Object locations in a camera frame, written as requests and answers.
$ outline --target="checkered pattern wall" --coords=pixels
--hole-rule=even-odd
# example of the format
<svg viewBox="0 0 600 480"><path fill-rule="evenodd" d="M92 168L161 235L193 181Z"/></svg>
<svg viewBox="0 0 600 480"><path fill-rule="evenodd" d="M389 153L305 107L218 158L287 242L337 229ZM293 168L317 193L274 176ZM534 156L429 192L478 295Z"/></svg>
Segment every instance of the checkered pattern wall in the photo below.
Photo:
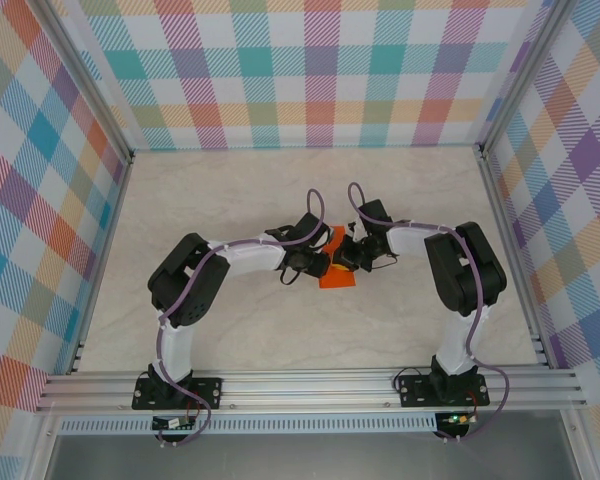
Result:
<svg viewBox="0 0 600 480"><path fill-rule="evenodd" d="M122 172L25 0L0 0L0 479L71 353Z"/></svg>
<svg viewBox="0 0 600 480"><path fill-rule="evenodd" d="M472 144L541 3L55 0L152 149Z"/></svg>
<svg viewBox="0 0 600 480"><path fill-rule="evenodd" d="M551 7L554 3L555 0L542 1L542 6L540 7L540 10L538 10L536 17L534 18L533 23L531 24L531 28L527 32L527 36L524 38L524 42L522 42L522 46L520 47L520 50L518 50L518 54L516 55L515 60L509 67L509 71L507 72L504 82L502 82L502 85L500 86L498 96L491 105L491 109L489 110L487 119L484 122L482 129L480 130L478 138L476 139L476 143L484 142L487 134L489 133L489 129L493 125L493 121L496 118L496 115L500 111L502 102L504 102L504 99L507 98L507 95L509 95L511 87L513 86L514 82L516 81L516 78L518 77L520 68L522 67L522 65L524 65L524 62L526 61L527 56L531 51L533 43L538 37L540 29L542 28L545 20L547 19L547 15L549 14L549 11L551 10Z"/></svg>
<svg viewBox="0 0 600 480"><path fill-rule="evenodd" d="M578 372L600 461L600 0L581 0L493 165L559 364Z"/></svg>

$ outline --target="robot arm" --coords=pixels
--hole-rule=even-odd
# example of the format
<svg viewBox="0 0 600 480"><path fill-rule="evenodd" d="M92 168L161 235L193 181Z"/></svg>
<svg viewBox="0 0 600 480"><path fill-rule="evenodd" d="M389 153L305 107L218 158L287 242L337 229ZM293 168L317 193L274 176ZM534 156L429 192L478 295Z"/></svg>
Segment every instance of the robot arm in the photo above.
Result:
<svg viewBox="0 0 600 480"><path fill-rule="evenodd" d="M382 202L373 200L359 207L364 216L392 223ZM493 305L507 286L504 270L478 224L470 222L455 228L474 258L484 295L481 319L473 335L477 342ZM441 401L464 396L475 381L477 366L467 354L466 341L477 309L476 282L466 255L449 233L430 229L379 225L360 216L349 224L348 235L334 253L333 262L354 271L371 271L381 256L416 255L429 259L438 296L453 312L443 341L432 359L430 381Z"/></svg>
<svg viewBox="0 0 600 480"><path fill-rule="evenodd" d="M280 270L281 279L287 269L294 270L297 275L305 273L316 278L326 273L330 259L321 250L329 242L332 233L327 225L322 224L306 242L293 246L277 245L310 234L318 221L314 215L306 213L295 226L267 230L259 235L259 244L243 244L220 250L207 261L180 308L169 316L164 325L162 359L173 380L180 382L191 374L195 323L209 311L225 279L258 270ZM156 310L166 311L173 305L185 289L190 272L197 268L202 257L223 244L218 241L207 242L196 233L186 235L149 279L151 302ZM150 366L149 376L156 381L159 381L157 377L166 381L157 360Z"/></svg>

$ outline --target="perforated metal strip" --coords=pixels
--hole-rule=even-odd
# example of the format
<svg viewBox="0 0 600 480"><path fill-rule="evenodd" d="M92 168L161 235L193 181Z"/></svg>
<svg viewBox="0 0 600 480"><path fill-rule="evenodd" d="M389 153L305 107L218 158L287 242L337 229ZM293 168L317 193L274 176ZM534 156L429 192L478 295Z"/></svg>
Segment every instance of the perforated metal strip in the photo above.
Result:
<svg viewBox="0 0 600 480"><path fill-rule="evenodd" d="M215 415L206 433L391 433L433 432L436 428L433 413ZM155 434L151 430L151 417L146 415L66 416L59 432L59 435L145 434Z"/></svg>

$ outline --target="black mounting plate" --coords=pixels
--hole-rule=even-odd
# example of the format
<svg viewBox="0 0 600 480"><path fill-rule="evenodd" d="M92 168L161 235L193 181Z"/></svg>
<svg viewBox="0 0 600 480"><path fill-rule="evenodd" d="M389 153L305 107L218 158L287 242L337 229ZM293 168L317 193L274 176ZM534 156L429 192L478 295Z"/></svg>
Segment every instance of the black mounting plate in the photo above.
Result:
<svg viewBox="0 0 600 480"><path fill-rule="evenodd" d="M211 410L220 408L222 398L222 379L216 377L193 377L183 385L184 388L202 397ZM141 377L136 381L131 408L133 410L186 410L192 399L179 392L165 398L151 378ZM197 409L195 403L190 408Z"/></svg>
<svg viewBox="0 0 600 480"><path fill-rule="evenodd" d="M476 374L473 378L467 390L475 395L479 407L485 407L490 400L484 376ZM441 402L427 375L400 375L396 387L402 407L473 407L473 399L464 392L450 402Z"/></svg>

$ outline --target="orange object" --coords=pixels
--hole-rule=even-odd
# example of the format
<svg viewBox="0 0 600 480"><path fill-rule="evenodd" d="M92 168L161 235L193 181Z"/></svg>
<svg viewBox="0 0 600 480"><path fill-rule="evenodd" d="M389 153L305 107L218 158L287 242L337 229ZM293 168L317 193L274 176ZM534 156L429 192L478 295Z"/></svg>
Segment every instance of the orange object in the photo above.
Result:
<svg viewBox="0 0 600 480"><path fill-rule="evenodd" d="M333 259L333 252L340 246L344 239L344 227L333 227L334 233L331 242L322 251L328 253ZM353 272L343 270L342 267L330 265L327 273L320 279L320 288L343 288L355 287L356 277Z"/></svg>

